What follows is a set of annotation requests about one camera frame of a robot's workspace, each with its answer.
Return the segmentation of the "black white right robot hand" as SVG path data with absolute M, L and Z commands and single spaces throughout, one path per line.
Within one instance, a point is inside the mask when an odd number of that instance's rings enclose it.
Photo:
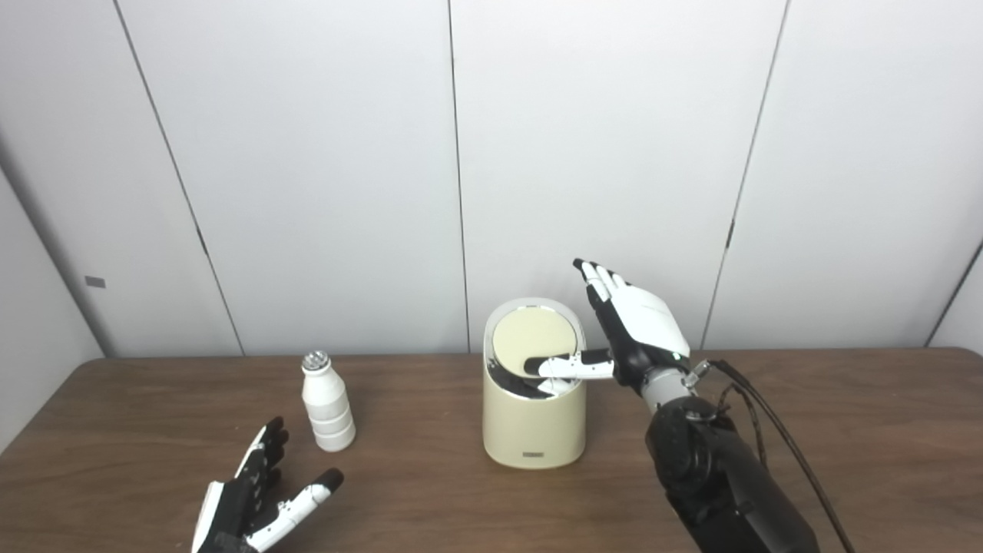
M 652 410 L 692 396 L 684 384 L 690 346 L 666 302 L 597 263 L 577 258 L 573 265 L 585 281 L 607 347 L 529 358 L 524 372 L 543 379 L 614 379 Z

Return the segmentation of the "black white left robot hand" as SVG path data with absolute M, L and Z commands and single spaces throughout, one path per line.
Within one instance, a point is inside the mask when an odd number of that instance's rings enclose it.
M 208 483 L 193 552 L 267 552 L 337 493 L 346 476 L 330 468 L 292 498 L 273 500 L 289 439 L 283 418 L 274 417 L 250 441 L 232 479 Z

